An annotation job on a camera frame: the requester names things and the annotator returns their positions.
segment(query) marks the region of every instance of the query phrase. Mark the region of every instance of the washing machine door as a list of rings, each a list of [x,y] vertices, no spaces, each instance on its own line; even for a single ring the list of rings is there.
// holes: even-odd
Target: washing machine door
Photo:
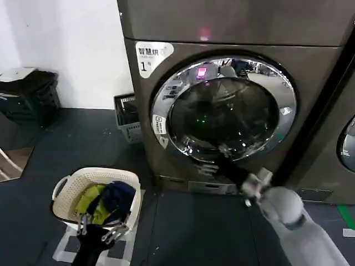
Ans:
[[[338,140],[340,159],[351,171],[355,172],[355,117],[346,126]]]
[[[201,162],[221,151],[233,160],[272,150],[296,114],[285,74],[263,60],[208,58],[186,66],[159,89],[151,126],[161,146]]]

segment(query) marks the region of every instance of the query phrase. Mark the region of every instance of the blue cloth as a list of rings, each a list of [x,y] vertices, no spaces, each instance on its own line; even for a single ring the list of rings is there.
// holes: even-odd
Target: blue cloth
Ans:
[[[111,213],[105,223],[126,220],[133,203],[135,189],[128,184],[115,181],[106,186],[101,193],[104,207]]]

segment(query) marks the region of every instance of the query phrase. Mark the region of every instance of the yellow cloth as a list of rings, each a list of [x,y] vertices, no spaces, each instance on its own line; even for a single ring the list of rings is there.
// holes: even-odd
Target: yellow cloth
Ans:
[[[85,190],[84,194],[80,198],[75,210],[78,215],[84,214],[90,203],[96,199],[98,195],[101,194],[102,190],[105,188],[103,185],[94,185]],[[109,217],[110,213],[104,207],[102,201],[99,201],[99,204],[96,207],[96,210],[93,214],[93,223],[95,224],[103,224],[107,217]]]

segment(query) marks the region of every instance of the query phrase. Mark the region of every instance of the green tape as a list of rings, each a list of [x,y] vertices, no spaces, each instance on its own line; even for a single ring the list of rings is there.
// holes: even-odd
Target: green tape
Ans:
[[[353,220],[353,218],[350,215],[350,212],[348,210],[348,208],[345,205],[337,205],[337,208],[341,214],[341,216],[343,217],[346,225],[350,228],[355,230],[355,221]]]

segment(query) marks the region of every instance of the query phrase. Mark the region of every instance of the stainless steel appliance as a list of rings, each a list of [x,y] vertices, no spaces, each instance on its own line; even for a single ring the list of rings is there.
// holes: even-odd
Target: stainless steel appliance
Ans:
[[[296,162],[289,168],[288,185],[304,200],[326,203],[355,204],[355,32],[347,44],[342,73],[326,108],[311,132],[292,154]]]
[[[234,194],[201,174],[220,143],[275,172],[349,35],[355,3],[118,0],[145,149],[156,180]]]

